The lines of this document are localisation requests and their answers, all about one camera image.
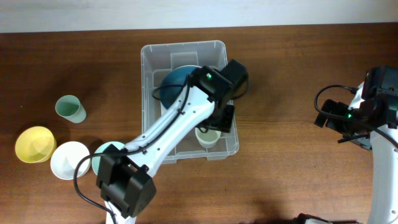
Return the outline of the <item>cream plastic cup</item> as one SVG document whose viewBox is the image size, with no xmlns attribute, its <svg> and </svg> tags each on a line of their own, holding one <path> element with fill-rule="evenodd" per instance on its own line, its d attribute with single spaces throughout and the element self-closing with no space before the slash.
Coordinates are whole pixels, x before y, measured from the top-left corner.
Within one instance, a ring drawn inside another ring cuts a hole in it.
<svg viewBox="0 0 398 224">
<path fill-rule="evenodd" d="M 216 143 L 221 137 L 221 132 L 215 130 L 208 130 L 205 133 L 202 132 L 201 129 L 195 128 L 195 136 L 199 142 L 199 145 L 208 149 L 216 145 Z"/>
</svg>

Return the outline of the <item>blue plastic bowl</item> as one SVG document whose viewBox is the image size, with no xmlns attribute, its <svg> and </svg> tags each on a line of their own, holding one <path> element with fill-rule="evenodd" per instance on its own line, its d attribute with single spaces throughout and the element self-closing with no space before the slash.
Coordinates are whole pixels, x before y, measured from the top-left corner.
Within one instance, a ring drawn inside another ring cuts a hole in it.
<svg viewBox="0 0 398 224">
<path fill-rule="evenodd" d="M 184 65 L 171 71 L 160 84 L 159 96 L 162 106 L 169 109 L 179 96 L 187 75 L 191 74 L 197 65 Z"/>
</svg>

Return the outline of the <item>mint green plastic cup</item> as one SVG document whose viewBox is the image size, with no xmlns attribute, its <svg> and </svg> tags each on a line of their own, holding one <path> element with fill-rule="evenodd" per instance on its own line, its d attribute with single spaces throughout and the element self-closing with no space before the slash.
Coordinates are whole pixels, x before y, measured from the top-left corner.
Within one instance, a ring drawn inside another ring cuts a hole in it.
<svg viewBox="0 0 398 224">
<path fill-rule="evenodd" d="M 55 104 L 57 114 L 72 123 L 81 123 L 86 119 L 86 111 L 80 100 L 74 95 L 65 95 Z"/>
</svg>

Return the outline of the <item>cream plastic bowl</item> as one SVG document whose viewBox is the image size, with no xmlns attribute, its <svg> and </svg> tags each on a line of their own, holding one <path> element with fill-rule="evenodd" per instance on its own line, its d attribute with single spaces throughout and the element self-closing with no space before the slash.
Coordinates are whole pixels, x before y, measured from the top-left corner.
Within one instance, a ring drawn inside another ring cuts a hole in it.
<svg viewBox="0 0 398 224">
<path fill-rule="evenodd" d="M 175 116 L 175 108 L 173 105 L 166 108 L 164 105 L 161 105 L 161 117 L 162 121 L 167 121 L 172 119 Z"/>
</svg>

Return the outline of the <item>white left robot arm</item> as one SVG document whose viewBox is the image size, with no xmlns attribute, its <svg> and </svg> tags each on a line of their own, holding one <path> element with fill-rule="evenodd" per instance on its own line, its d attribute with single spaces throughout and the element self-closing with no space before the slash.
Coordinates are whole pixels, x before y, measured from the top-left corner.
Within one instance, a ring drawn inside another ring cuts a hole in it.
<svg viewBox="0 0 398 224">
<path fill-rule="evenodd" d="M 194 128 L 228 133 L 236 92 L 247 82 L 246 67 L 231 60 L 223 69 L 207 66 L 187 75 L 173 104 L 147 131 L 118 149 L 110 144 L 99 160 L 96 185 L 107 223 L 135 223 L 156 194 L 153 181 L 171 150 Z"/>
</svg>

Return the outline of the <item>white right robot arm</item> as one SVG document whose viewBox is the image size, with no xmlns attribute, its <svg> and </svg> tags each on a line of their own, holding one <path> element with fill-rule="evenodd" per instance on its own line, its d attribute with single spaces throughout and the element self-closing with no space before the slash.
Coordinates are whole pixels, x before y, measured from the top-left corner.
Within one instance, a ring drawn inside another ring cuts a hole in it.
<svg viewBox="0 0 398 224">
<path fill-rule="evenodd" d="M 374 67 L 357 87 L 346 86 L 354 98 L 346 105 L 326 100 L 315 105 L 315 125 L 340 134 L 373 154 L 372 204 L 368 223 L 397 223 L 397 69 Z"/>
</svg>

